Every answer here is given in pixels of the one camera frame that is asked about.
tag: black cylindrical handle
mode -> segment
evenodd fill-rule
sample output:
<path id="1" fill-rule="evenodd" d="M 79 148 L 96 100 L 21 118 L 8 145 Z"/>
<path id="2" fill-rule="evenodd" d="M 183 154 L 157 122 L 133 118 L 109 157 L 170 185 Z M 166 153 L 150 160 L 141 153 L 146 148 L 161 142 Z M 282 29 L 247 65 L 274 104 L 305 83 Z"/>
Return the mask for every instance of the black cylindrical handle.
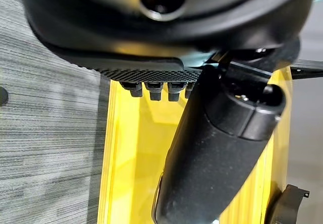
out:
<path id="1" fill-rule="evenodd" d="M 217 219 L 254 168 L 284 106 L 278 86 L 268 86 L 257 100 L 236 95 L 216 69 L 207 67 L 168 152 L 155 221 L 210 224 Z"/>

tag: black plastic part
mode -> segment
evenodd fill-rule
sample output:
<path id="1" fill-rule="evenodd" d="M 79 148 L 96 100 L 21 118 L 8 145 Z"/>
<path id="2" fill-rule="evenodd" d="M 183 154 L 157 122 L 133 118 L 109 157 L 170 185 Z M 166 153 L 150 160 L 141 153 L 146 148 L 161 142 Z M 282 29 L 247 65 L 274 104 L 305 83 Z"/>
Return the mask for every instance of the black plastic part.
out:
<path id="1" fill-rule="evenodd" d="M 323 77 L 323 61 L 298 60 L 291 65 L 293 79 Z"/>
<path id="2" fill-rule="evenodd" d="M 5 105 L 9 101 L 9 94 L 7 90 L 3 87 L 0 87 L 0 106 Z"/>
<path id="3" fill-rule="evenodd" d="M 191 95 L 191 92 L 194 88 L 195 82 L 188 83 L 186 88 L 185 88 L 185 98 L 188 99 Z"/>
<path id="4" fill-rule="evenodd" d="M 154 210 L 158 224 L 217 219 L 254 168 L 284 109 L 281 89 L 265 93 L 275 103 L 265 104 L 266 96 L 263 103 L 252 102 L 235 97 L 217 75 L 207 66 L 185 107 Z"/>
<path id="5" fill-rule="evenodd" d="M 288 185 L 274 204 L 266 223 L 296 224 L 298 209 L 304 197 L 309 197 L 309 191 Z"/>
<path id="6" fill-rule="evenodd" d="M 150 100 L 160 101 L 162 99 L 163 83 L 145 83 L 145 86 L 149 90 Z"/>
<path id="7" fill-rule="evenodd" d="M 165 71 L 174 64 L 141 63 L 135 57 L 174 59 L 213 48 L 276 48 L 299 34 L 312 4 L 312 0 L 246 0 L 220 12 L 161 23 L 91 0 L 22 2 L 38 38 L 72 63 L 106 70 L 148 65 Z M 96 60 L 96 52 L 117 55 L 118 62 L 110 55 Z"/>
<path id="8" fill-rule="evenodd" d="M 168 86 L 168 100 L 178 101 L 180 92 L 185 89 L 187 83 L 167 83 Z"/>
<path id="9" fill-rule="evenodd" d="M 132 97 L 142 97 L 142 84 L 141 83 L 127 83 L 120 82 L 124 89 L 130 91 Z"/>

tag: textured black surface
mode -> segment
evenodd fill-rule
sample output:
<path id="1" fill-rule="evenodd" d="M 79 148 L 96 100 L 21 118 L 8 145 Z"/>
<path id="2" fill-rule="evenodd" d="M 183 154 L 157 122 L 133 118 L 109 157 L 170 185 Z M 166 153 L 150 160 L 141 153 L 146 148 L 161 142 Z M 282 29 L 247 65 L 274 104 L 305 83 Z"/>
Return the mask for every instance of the textured black surface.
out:
<path id="1" fill-rule="evenodd" d="M 108 78 L 121 82 L 195 82 L 201 70 L 150 71 L 111 70 L 103 71 Z"/>

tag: yellow panel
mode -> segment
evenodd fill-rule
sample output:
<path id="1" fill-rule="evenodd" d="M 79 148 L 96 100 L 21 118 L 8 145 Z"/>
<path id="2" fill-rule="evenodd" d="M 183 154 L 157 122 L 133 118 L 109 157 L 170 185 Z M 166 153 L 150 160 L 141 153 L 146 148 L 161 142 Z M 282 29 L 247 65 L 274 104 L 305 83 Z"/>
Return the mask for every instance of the yellow panel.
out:
<path id="1" fill-rule="evenodd" d="M 271 82 L 284 88 L 288 106 L 266 150 L 239 194 L 221 215 L 221 224 L 261 224 L 271 198 L 286 185 L 291 104 L 289 68 Z M 99 224 L 153 224 L 151 207 L 167 151 L 186 104 L 132 98 L 111 82 L 99 199 Z"/>

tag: black plastic housing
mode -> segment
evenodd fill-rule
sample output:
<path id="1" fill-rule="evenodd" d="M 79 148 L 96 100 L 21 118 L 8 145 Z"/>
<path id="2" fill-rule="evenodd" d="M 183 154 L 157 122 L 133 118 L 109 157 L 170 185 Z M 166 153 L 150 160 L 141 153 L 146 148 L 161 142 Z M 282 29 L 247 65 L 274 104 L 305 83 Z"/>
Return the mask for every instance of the black plastic housing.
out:
<path id="1" fill-rule="evenodd" d="M 238 193 L 285 107 L 278 86 L 257 101 L 235 95 L 206 67 L 168 152 L 154 218 L 158 224 L 210 224 Z"/>
<path id="2" fill-rule="evenodd" d="M 200 67 L 205 58 L 195 60 L 196 54 L 217 49 L 279 47 L 298 35 L 312 0 L 243 0 L 220 11 L 169 22 L 92 0 L 22 2 L 34 33 L 51 51 L 79 66 L 112 72 L 108 76 L 120 80 L 116 77 L 120 70 L 146 70 L 148 75 Z M 173 78 L 168 82 L 180 82 Z M 154 82 L 153 77 L 147 82 Z"/>

